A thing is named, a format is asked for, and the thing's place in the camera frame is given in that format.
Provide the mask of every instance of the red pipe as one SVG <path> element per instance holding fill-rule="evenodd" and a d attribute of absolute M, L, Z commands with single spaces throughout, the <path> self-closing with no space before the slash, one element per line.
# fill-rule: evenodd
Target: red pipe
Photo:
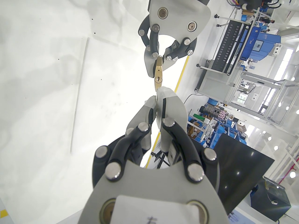
<path fill-rule="evenodd" d="M 287 173 L 285 174 L 285 176 L 283 176 L 283 178 L 280 180 L 279 184 L 284 180 L 284 178 L 288 175 L 288 173 L 289 173 L 292 169 L 294 169 L 294 166 L 295 166 L 295 163 L 290 167 L 290 169 L 287 171 Z"/>

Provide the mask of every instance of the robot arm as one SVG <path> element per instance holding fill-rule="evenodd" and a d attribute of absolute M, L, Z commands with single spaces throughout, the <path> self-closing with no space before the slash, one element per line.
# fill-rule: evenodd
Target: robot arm
<path fill-rule="evenodd" d="M 141 158 L 150 148 L 151 125 L 156 115 L 161 131 L 161 150 L 170 164 L 163 170 L 139 167 Z M 119 220 L 124 218 L 117 208 L 121 198 L 193 205 L 198 209 L 200 223 L 228 224 L 217 195 L 217 155 L 212 149 L 191 141 L 186 133 L 186 117 L 181 100 L 170 89 L 161 87 L 157 97 L 150 97 L 128 124 L 125 135 L 108 146 L 99 147 L 93 163 L 94 190 L 79 224 L 120 223 Z"/>
<path fill-rule="evenodd" d="M 251 10 L 253 0 L 242 8 Z M 169 35 L 175 41 L 162 57 L 162 69 L 175 64 L 176 60 L 192 55 L 198 35 L 208 23 L 211 11 L 209 0 L 149 0 L 149 15 L 141 23 L 138 34 L 145 45 L 144 62 L 149 77 L 154 78 L 159 56 L 159 35 Z"/>

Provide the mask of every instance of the black box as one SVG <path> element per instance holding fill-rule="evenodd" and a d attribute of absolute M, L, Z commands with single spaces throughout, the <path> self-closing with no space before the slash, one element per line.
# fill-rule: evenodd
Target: black box
<path fill-rule="evenodd" d="M 275 222 L 291 208 L 285 188 L 266 177 L 258 182 L 250 198 L 252 208 Z"/>

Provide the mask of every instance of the yellow floor line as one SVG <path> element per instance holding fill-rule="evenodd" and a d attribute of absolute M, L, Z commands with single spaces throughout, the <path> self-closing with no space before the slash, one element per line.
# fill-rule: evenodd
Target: yellow floor line
<path fill-rule="evenodd" d="M 187 63 L 188 63 L 188 60 L 189 60 L 189 56 L 187 56 L 187 58 L 186 58 L 185 64 L 184 64 L 184 66 L 183 66 L 181 75 L 180 75 L 180 77 L 178 78 L 178 82 L 177 82 L 177 84 L 176 84 L 176 87 L 175 87 L 175 89 L 174 89 L 174 92 L 176 92 L 176 91 L 178 90 L 178 86 L 180 85 L 181 79 L 182 79 L 182 77 L 183 77 L 185 68 L 186 68 Z M 159 137 L 160 137 L 160 132 L 158 133 L 158 136 L 157 136 L 156 141 L 155 141 L 155 143 L 154 143 L 152 152 L 153 152 L 154 149 L 156 148 L 156 145 L 157 145 L 157 142 L 158 142 Z M 147 164 L 145 165 L 145 168 L 147 168 L 147 166 L 149 165 L 149 163 L 150 163 L 150 159 L 151 159 L 151 158 L 152 158 L 151 155 L 149 155 L 149 158 L 148 158 L 148 160 L 147 160 Z"/>

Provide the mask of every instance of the computer monitor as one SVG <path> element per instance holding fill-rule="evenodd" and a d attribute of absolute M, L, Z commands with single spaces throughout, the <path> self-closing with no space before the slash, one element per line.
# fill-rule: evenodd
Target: computer monitor
<path fill-rule="evenodd" d="M 255 187 L 274 160 L 222 134 L 214 147 L 220 166 L 218 196 L 229 214 Z"/>

